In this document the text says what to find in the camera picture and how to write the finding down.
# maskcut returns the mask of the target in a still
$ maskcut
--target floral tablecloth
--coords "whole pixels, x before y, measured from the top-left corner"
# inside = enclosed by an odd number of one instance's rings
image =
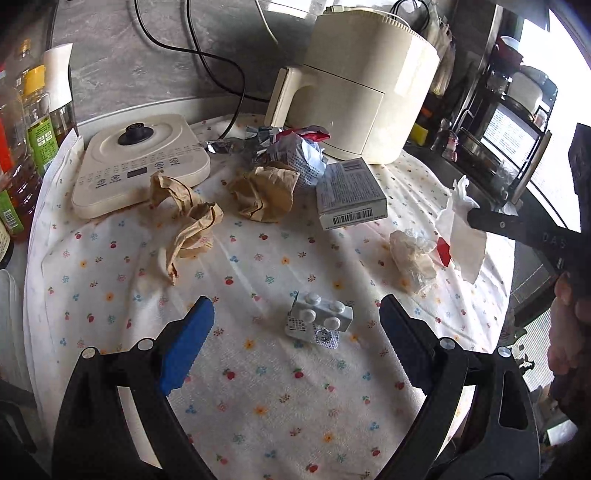
[[[230,135],[260,120],[243,116]],[[194,131],[204,140],[223,127],[216,119]],[[215,304],[215,325],[169,400],[220,480],[377,475],[424,400],[379,324],[380,299],[389,293],[439,337],[484,352],[496,345],[511,287],[512,241],[489,234],[475,285],[452,268],[437,267],[429,293],[403,293],[389,235],[413,228],[435,240],[434,221],[450,193],[410,155],[371,167],[388,197],[387,219],[328,232],[320,227],[313,192],[296,198],[280,223],[240,217],[226,185],[242,160],[212,155],[211,175],[196,191],[217,202],[224,218],[212,231],[209,252],[178,262],[175,287],[163,268],[174,234],[171,206],[149,211],[144,204],[91,222],[78,219],[70,195],[79,164],[73,155],[52,167],[27,271],[28,367],[50,434],[85,346],[113,352],[156,337],[201,295]],[[337,349],[283,332],[299,290],[353,307],[354,321]],[[452,431],[469,403],[467,392]]]

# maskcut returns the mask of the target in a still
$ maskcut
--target window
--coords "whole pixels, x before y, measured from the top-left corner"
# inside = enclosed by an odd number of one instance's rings
[[[523,64],[542,70],[558,87],[548,122],[552,139],[532,181],[546,195],[571,230],[580,232],[579,200],[574,193],[568,152],[577,123],[591,125],[591,69],[556,16],[550,12],[550,32],[525,20],[519,52]],[[530,192],[545,205],[533,187]],[[549,207],[548,213],[558,225]]]

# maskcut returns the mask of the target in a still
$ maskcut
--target cooking oil bottle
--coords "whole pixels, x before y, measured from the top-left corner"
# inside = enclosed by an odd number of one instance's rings
[[[29,238],[41,189],[26,137],[21,97],[0,85],[0,219],[15,242]]]
[[[41,176],[57,155],[57,140],[49,117],[49,94],[45,87],[45,65],[31,69],[25,75],[22,105],[27,123],[27,138],[33,159]]]
[[[33,57],[31,54],[31,39],[27,38],[22,44],[18,47],[17,54],[16,54],[16,65],[14,66],[14,70],[17,71],[17,77],[15,79],[15,87],[18,90],[18,93],[21,95],[25,89],[25,75],[31,70],[34,66],[37,65],[37,59]]]

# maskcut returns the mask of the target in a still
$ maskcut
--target air fryer handle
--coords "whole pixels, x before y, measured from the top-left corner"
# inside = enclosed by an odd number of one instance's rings
[[[313,77],[299,67],[280,69],[267,107],[265,125],[268,127],[283,127],[296,92],[302,87],[313,84]]]

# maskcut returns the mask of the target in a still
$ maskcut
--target black knob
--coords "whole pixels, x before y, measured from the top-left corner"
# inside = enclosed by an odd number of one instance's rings
[[[154,135],[154,130],[150,127],[146,127],[143,123],[138,122],[136,124],[128,125],[125,128],[125,133],[119,136],[117,143],[119,145],[135,145],[137,143],[147,140]]]

